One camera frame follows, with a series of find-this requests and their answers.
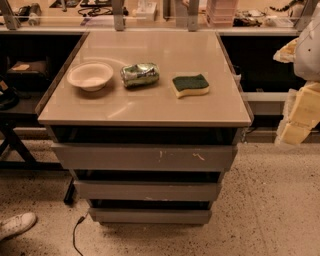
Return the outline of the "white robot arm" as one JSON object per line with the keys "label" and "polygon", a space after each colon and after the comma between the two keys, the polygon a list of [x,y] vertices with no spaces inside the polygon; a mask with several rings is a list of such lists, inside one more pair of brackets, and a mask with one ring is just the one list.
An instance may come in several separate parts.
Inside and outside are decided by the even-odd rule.
{"label": "white robot arm", "polygon": [[289,90],[275,139],[278,146],[297,146],[320,123],[320,13],[312,16],[298,38],[277,50],[273,59],[292,63],[294,74],[305,80],[299,90]]}

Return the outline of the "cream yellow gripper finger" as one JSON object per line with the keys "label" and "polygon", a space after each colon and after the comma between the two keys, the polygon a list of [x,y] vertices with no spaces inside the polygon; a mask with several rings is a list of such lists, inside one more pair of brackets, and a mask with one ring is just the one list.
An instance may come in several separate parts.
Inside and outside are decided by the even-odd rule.
{"label": "cream yellow gripper finger", "polygon": [[276,132],[276,145],[299,145],[320,122],[320,83],[306,82],[290,89],[283,107],[283,119]]}

